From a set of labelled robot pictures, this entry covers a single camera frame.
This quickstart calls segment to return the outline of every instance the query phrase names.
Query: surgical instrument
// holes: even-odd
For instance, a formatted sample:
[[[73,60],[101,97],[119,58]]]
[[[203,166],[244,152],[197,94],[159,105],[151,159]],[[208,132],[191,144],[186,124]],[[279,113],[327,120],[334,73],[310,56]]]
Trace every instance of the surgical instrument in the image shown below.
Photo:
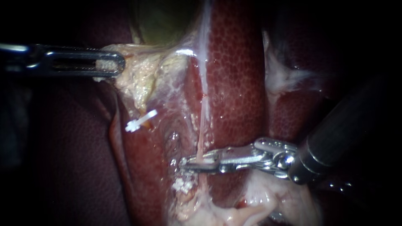
[[[113,61],[115,68],[98,69],[95,66],[96,60]],[[14,77],[113,77],[124,68],[124,57],[118,52],[0,43],[0,72]]]

